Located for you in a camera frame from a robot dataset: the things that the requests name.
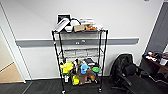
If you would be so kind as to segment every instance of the black object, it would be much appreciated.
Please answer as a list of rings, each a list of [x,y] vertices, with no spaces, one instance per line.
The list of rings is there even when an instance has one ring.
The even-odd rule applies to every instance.
[[[133,94],[147,94],[150,86],[139,77],[141,71],[143,70],[140,67],[133,64],[132,54],[119,55],[110,72],[109,81],[114,83],[111,89],[125,90]]]
[[[69,21],[71,21],[70,15],[58,15],[58,23],[59,23],[63,18],[68,18]]]

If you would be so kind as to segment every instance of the shelf post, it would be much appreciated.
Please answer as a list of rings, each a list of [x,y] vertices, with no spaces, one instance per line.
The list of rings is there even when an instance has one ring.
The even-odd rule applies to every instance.
[[[108,30],[105,31],[106,32],[106,39],[105,39],[105,47],[104,47],[104,55],[103,55],[103,66],[102,66],[102,75],[101,75],[101,81],[100,81],[100,87],[99,87],[99,92],[101,92],[102,90],[102,78],[103,78],[103,72],[104,72],[104,62],[105,62],[105,54],[106,54],[106,45],[107,45],[107,35],[108,35]]]
[[[63,78],[62,78],[62,74],[61,74],[61,67],[60,67],[60,64],[59,64],[59,55],[58,55],[57,45],[56,45],[56,41],[55,41],[55,37],[54,37],[54,31],[52,31],[52,36],[53,36],[53,41],[54,41],[55,53],[56,53],[56,56],[57,56],[59,72],[60,72],[60,76],[61,76],[62,93],[64,94],[65,89],[64,89],[64,83],[63,83]]]

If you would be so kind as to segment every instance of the metal wire shelf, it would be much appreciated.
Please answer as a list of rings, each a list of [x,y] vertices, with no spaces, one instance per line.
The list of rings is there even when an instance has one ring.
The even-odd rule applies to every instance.
[[[99,57],[98,48],[87,48],[87,49],[68,49],[63,50],[64,58],[84,58],[84,57]],[[103,56],[103,51],[100,49],[100,56]]]

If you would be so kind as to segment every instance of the package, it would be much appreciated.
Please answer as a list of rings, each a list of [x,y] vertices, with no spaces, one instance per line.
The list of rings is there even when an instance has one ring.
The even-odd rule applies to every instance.
[[[85,26],[84,25],[77,25],[77,26],[74,26],[74,31],[77,32],[77,31],[83,31],[85,30]]]

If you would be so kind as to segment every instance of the shelf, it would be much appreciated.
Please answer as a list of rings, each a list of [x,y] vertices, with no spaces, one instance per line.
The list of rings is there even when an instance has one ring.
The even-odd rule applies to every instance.
[[[83,30],[83,31],[77,31],[77,32],[66,32],[66,31],[61,31],[60,34],[96,34],[99,32],[105,32],[106,30]]]
[[[99,57],[98,48],[88,49],[69,49],[63,51],[64,58],[84,58],[84,57]],[[100,49],[100,56],[103,55],[103,51]]]

